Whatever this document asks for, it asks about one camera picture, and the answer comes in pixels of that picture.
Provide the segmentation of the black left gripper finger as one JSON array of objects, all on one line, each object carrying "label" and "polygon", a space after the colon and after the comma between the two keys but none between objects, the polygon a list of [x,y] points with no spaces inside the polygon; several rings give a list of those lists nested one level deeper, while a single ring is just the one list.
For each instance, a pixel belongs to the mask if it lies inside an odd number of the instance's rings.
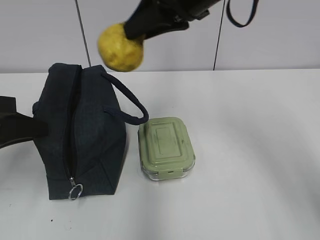
[{"label": "black left gripper finger", "polygon": [[15,97],[1,96],[0,97],[0,123],[6,117],[12,117],[17,114],[17,102]]},{"label": "black left gripper finger", "polygon": [[0,148],[47,136],[48,124],[20,113],[0,114]]}]

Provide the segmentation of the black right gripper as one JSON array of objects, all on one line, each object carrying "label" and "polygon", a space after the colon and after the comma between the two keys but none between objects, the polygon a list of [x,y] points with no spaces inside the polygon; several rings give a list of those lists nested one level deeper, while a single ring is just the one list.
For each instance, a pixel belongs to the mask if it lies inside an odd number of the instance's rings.
[{"label": "black right gripper", "polygon": [[185,31],[189,23],[210,14],[209,0],[142,0],[124,24],[129,40],[145,40],[170,32]]}]

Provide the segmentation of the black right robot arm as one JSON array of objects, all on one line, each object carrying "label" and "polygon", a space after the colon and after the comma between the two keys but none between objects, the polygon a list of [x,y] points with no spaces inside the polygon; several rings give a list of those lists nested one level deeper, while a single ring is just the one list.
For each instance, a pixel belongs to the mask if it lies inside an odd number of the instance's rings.
[{"label": "black right robot arm", "polygon": [[169,32],[184,31],[189,22],[202,20],[217,0],[142,0],[124,23],[128,39],[146,40]]}]

